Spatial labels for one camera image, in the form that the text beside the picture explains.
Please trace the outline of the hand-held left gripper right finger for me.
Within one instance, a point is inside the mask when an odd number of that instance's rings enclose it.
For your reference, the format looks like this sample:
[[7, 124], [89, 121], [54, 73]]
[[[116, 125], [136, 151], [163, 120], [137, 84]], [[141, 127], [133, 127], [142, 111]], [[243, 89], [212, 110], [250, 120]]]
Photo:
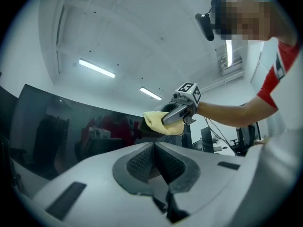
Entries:
[[155, 143], [155, 164], [168, 184], [168, 219], [180, 221], [215, 200], [243, 162], [241, 157]]

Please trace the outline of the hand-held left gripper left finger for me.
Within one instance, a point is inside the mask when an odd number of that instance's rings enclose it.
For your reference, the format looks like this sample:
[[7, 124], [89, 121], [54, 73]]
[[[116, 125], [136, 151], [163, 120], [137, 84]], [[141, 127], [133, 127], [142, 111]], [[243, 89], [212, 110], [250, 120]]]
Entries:
[[[46, 227], [166, 227], [165, 217], [150, 196], [129, 194], [113, 177], [114, 163], [144, 146], [140, 143], [81, 161], [34, 196], [35, 214]], [[74, 182], [85, 188], [59, 220], [48, 209]]]

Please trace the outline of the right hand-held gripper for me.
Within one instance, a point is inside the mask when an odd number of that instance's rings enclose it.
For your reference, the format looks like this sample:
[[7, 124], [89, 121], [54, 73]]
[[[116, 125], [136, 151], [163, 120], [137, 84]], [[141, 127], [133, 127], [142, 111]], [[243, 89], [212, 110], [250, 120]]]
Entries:
[[183, 120], [185, 124], [191, 124], [195, 120], [188, 117], [187, 108], [190, 105], [198, 104], [201, 98], [201, 93], [197, 83], [185, 83], [178, 88], [171, 98], [171, 103], [164, 105], [161, 112], [166, 114], [162, 117], [163, 124], [172, 124], [179, 120]]

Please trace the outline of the yellow cloth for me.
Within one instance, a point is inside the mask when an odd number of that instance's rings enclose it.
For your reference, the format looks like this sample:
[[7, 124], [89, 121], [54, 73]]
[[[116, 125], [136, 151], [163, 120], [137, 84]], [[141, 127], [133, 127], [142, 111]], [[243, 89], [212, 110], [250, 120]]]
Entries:
[[151, 111], [143, 113], [143, 120], [140, 124], [140, 130], [149, 133], [158, 133], [166, 136], [181, 135], [184, 130], [183, 120], [177, 120], [174, 123], [165, 125], [162, 123], [162, 118], [168, 112]]

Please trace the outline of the black curved monitor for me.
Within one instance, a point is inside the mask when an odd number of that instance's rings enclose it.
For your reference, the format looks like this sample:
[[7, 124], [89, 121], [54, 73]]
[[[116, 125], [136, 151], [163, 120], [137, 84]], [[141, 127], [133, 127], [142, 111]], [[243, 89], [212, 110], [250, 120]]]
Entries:
[[0, 86], [0, 133], [9, 139], [12, 116], [18, 98]]
[[32, 173], [52, 180], [80, 161], [148, 141], [140, 116], [98, 108], [25, 85], [10, 130], [10, 155]]

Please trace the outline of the person's right forearm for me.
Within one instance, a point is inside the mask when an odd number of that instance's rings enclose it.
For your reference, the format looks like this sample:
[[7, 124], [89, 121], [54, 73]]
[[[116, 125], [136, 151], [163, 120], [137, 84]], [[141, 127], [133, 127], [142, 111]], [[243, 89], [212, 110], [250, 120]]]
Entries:
[[278, 111], [258, 96], [243, 106], [215, 105], [200, 102], [197, 114], [231, 127], [244, 127], [264, 120]]

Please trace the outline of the ceiling strip light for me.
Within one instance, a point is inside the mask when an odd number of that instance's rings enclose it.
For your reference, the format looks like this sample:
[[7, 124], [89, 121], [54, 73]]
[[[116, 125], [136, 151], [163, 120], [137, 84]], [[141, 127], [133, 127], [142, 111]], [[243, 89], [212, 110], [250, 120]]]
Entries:
[[158, 101], [162, 100], [161, 97], [159, 97], [158, 95], [154, 94], [153, 92], [149, 91], [148, 89], [146, 89], [144, 87], [141, 87], [140, 91], [143, 92], [143, 93], [145, 93], [145, 94], [147, 94], [148, 96], [150, 96], [150, 97], [158, 100]]
[[110, 72], [108, 70], [105, 70], [103, 68], [100, 68], [100, 67], [98, 67], [98, 66], [96, 66], [96, 65], [94, 65], [94, 64], [92, 64], [92, 63], [90, 63], [88, 61], [83, 60], [83, 59], [79, 59], [79, 64], [82, 65], [82, 66], [84, 66], [84, 67], [86, 67], [86, 68], [94, 70], [96, 72], [99, 72], [99, 73], [101, 73], [103, 75], [106, 75], [106, 76], [108, 76], [110, 78], [115, 78], [116, 77], [116, 75], [114, 73], [112, 73], [112, 72]]
[[233, 55], [232, 55], [232, 41], [226, 40], [226, 55], [227, 55], [227, 67], [232, 65]]

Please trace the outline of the black office chair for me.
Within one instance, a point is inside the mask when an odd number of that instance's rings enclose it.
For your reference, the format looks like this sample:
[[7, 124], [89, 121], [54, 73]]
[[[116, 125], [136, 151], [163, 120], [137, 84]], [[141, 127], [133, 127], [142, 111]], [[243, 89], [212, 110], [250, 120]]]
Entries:
[[238, 141], [236, 146], [236, 154], [245, 156], [248, 149], [254, 145], [256, 140], [261, 140], [258, 123], [253, 123], [245, 127], [237, 127]]

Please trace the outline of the white ceiling pipe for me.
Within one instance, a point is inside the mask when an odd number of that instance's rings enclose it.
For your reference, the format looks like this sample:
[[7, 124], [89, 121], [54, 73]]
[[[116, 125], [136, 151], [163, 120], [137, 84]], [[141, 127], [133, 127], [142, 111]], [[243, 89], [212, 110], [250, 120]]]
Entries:
[[218, 80], [215, 80], [214, 82], [204, 86], [204, 87], [201, 87], [200, 88], [200, 92], [203, 93], [203, 92], [206, 92], [208, 90], [211, 90], [213, 88], [216, 88], [218, 86], [221, 86], [221, 85], [224, 85], [226, 84], [227, 82], [230, 82], [232, 80], [235, 80], [235, 79], [238, 79], [240, 77], [243, 77], [245, 74], [245, 72], [243, 70], [240, 70], [238, 72], [235, 72], [233, 74], [230, 74], [230, 75], [227, 75], [227, 76], [224, 76]]

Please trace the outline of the white ceiling air conditioner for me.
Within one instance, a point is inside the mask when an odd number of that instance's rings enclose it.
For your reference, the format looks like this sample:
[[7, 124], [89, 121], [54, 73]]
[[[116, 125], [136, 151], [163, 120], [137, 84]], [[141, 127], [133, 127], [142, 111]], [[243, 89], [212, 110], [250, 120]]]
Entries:
[[238, 70], [241, 70], [242, 69], [242, 57], [239, 56], [239, 57], [236, 57], [232, 60], [232, 64], [228, 65], [226, 62], [223, 63], [221, 65], [221, 68], [222, 68], [222, 75], [225, 76], [225, 75], [228, 75], [228, 74], [231, 74], [231, 73], [234, 73]]

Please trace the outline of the person's red shirt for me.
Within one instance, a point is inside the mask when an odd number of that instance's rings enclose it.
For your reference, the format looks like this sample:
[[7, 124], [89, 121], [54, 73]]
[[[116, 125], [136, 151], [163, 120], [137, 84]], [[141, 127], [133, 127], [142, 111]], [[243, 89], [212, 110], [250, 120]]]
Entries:
[[278, 42], [276, 60], [266, 75], [260, 91], [257, 93], [258, 97], [276, 109], [277, 106], [270, 94], [296, 61], [301, 47], [302, 45], [299, 41], [294, 46], [289, 46], [281, 41]]

